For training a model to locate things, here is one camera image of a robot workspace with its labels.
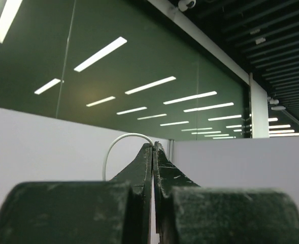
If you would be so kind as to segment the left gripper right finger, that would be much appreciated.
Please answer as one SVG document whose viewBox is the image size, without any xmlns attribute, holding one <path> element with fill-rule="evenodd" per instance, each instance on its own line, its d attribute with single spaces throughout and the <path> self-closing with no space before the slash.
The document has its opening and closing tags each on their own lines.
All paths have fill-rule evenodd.
<svg viewBox="0 0 299 244">
<path fill-rule="evenodd" d="M 161 243 L 299 243 L 299 210 L 271 189 L 203 188 L 153 149 L 156 231 Z"/>
</svg>

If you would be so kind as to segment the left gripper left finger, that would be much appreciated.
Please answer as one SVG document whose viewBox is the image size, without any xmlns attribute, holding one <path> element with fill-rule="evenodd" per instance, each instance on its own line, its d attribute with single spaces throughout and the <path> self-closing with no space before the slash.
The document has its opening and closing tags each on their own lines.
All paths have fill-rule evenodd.
<svg viewBox="0 0 299 244">
<path fill-rule="evenodd" d="M 0 243 L 149 243 L 153 147 L 108 181 L 17 184 L 0 207 Z"/>
</svg>

